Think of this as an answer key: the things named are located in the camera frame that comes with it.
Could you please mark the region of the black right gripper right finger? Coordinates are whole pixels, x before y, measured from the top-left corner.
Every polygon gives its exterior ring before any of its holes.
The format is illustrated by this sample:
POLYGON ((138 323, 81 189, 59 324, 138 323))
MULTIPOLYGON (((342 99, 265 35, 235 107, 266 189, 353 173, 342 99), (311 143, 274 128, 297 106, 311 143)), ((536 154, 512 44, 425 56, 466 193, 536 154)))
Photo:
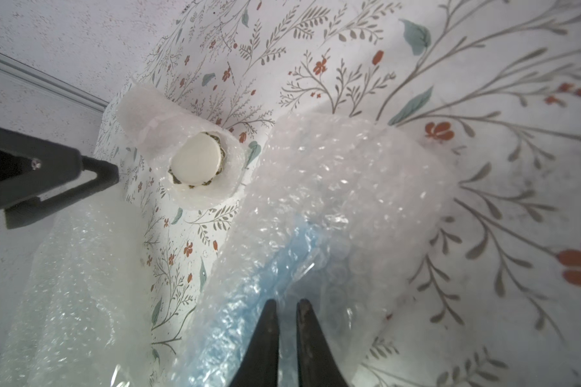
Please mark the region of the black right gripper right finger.
POLYGON ((348 387, 307 299, 296 309, 296 341, 299 387, 348 387))

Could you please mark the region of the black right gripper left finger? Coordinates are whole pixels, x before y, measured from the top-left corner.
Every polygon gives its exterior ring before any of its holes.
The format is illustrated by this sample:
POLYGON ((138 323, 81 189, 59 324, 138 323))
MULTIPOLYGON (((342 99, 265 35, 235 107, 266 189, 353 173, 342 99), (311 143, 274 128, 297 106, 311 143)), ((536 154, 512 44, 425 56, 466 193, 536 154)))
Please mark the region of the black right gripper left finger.
POLYGON ((277 303, 267 300, 230 387, 276 387, 279 370, 277 303))

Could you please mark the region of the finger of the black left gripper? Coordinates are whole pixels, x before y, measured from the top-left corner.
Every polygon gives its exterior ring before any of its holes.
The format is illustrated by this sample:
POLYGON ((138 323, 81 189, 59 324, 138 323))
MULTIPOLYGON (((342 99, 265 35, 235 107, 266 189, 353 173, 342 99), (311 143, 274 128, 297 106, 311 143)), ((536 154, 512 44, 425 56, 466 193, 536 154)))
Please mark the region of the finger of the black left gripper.
POLYGON ((119 169, 76 148, 0 128, 0 211, 30 226, 119 182, 119 169))

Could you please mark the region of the blue vase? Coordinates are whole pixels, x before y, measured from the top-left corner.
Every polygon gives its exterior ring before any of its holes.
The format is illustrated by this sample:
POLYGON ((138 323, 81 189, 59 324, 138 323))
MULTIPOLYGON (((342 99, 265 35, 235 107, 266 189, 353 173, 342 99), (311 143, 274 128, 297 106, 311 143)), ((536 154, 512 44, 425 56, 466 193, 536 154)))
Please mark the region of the blue vase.
POLYGON ((317 255, 325 232, 322 227, 300 221, 291 229, 282 247, 266 254, 263 264, 245 265, 238 277, 228 277, 217 287, 213 299, 201 304, 204 321, 194 359, 183 370, 183 386, 226 386, 240 367, 258 319, 269 300, 278 301, 298 281, 300 272, 317 255))

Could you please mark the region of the bubble wrap around vase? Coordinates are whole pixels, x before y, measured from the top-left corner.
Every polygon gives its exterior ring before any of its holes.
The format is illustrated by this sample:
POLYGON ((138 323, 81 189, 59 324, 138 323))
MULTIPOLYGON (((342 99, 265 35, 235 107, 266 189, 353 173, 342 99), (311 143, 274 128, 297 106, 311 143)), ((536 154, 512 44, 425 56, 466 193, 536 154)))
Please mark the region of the bubble wrap around vase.
POLYGON ((203 287, 169 385, 183 386, 183 370, 203 341, 201 304, 218 286, 229 288, 226 279, 245 272, 245 265, 265 263, 300 221, 322 227, 325 237, 276 301, 279 385, 298 381, 295 313, 304 298, 342 376, 352 380, 429 252, 455 186, 451 167, 398 129, 329 114, 279 119, 203 287))

